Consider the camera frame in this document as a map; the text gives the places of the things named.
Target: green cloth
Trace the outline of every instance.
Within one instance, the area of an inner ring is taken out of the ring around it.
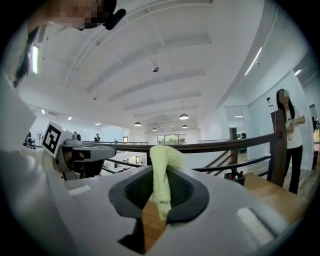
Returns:
[[[178,150],[157,145],[150,149],[150,157],[153,165],[153,193],[150,201],[154,202],[159,211],[161,220],[166,220],[171,210],[171,193],[167,177],[167,166],[183,168],[186,157]]]

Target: window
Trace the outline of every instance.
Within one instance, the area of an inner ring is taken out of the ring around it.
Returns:
[[[184,145],[187,144],[187,134],[158,135],[158,145]]]
[[[165,144],[165,136],[164,135],[158,135],[158,145],[164,145]]]

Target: ceiling beam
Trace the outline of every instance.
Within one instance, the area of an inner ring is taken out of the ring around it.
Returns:
[[[138,102],[136,104],[125,106],[123,109],[125,111],[128,111],[128,110],[134,110],[138,108],[152,106],[154,104],[165,103],[165,102],[176,101],[176,100],[184,100],[189,98],[198,98],[201,96],[202,96],[201,91],[192,91],[192,92],[187,92],[180,95],[172,95],[171,98],[169,96],[165,96],[158,99],[151,99],[151,100]]]
[[[162,47],[166,47],[166,44],[165,44],[165,40],[163,39],[163,37],[160,35],[159,33],[159,30],[157,29],[157,24],[156,24],[156,21],[155,21],[155,18],[154,16],[152,15],[152,12],[150,11],[148,5],[146,4],[145,7],[148,9],[148,11],[150,12],[150,16],[148,16],[148,18],[151,20],[151,26],[152,26],[152,29],[154,30],[156,36],[158,37],[158,40],[161,44]]]
[[[162,85],[163,83],[170,83],[174,82],[180,79],[188,79],[188,78],[195,78],[195,77],[204,77],[205,70],[204,68],[198,68],[198,69],[192,69],[192,70],[185,70],[181,72],[176,72],[174,76],[172,74],[166,74],[163,75],[162,77],[155,77],[153,79],[150,79],[148,81],[144,81],[144,83],[137,83],[135,85],[132,85],[120,92],[117,92],[113,95],[111,95],[108,100],[109,102],[114,102],[121,97],[139,92],[141,90],[157,86],[157,85]]]
[[[154,115],[165,115],[166,113],[171,113],[171,112],[178,112],[178,111],[187,111],[187,110],[197,110],[199,108],[198,105],[192,105],[189,107],[179,107],[179,108],[170,108],[170,109],[164,109],[164,110],[158,110],[158,111],[152,111],[152,112],[146,112],[146,113],[141,113],[141,114],[136,114],[136,118],[141,118],[141,117],[148,117],[148,116],[154,116]]]
[[[195,0],[193,1],[188,1],[185,3],[181,3],[181,1],[178,0],[167,0],[167,1],[161,1],[161,2],[152,2],[150,4],[147,4],[147,12],[144,13],[143,15],[137,15],[141,10],[143,10],[143,7],[145,5],[142,5],[140,8],[136,8],[133,11],[130,11],[126,14],[125,19],[128,20],[130,19],[129,22],[125,24],[118,24],[116,28],[113,31],[106,31],[103,26],[99,26],[98,28],[95,29],[95,32],[92,33],[88,37],[88,39],[84,42],[82,47],[77,53],[77,58],[73,61],[72,65],[70,66],[67,75],[65,76],[63,86],[66,87],[67,84],[71,84],[72,80],[74,78],[74,72],[77,70],[79,71],[81,67],[83,66],[84,63],[82,63],[80,66],[78,64],[83,60],[84,56],[88,54],[88,57],[84,62],[86,62],[90,57],[96,52],[96,48],[92,48],[92,45],[94,45],[95,40],[99,40],[100,38],[103,38],[105,34],[107,34],[107,37],[101,41],[101,45],[103,45],[106,41],[108,41],[112,36],[115,34],[119,33],[122,31],[124,28],[126,28],[129,24],[132,24],[140,19],[143,19],[144,17],[148,17],[152,14],[158,13],[158,12],[163,12],[166,10],[170,10],[173,8],[181,8],[181,7],[212,7],[212,0]]]
[[[162,52],[170,51],[173,49],[178,49],[182,47],[188,46],[203,46],[210,45],[211,40],[209,35],[206,34],[194,34],[192,36],[178,38],[172,41],[167,42],[166,47],[159,47],[159,43],[155,43],[149,45],[147,48],[149,49],[148,54],[144,51],[143,48],[138,49],[127,57],[123,57],[123,64],[117,63],[112,65],[111,67],[103,70],[96,80],[92,81],[86,88],[87,93],[92,93],[96,87],[101,84],[105,84],[108,80],[110,80],[115,74],[121,72],[126,67],[137,63],[138,61],[148,58],[153,54],[160,54]]]

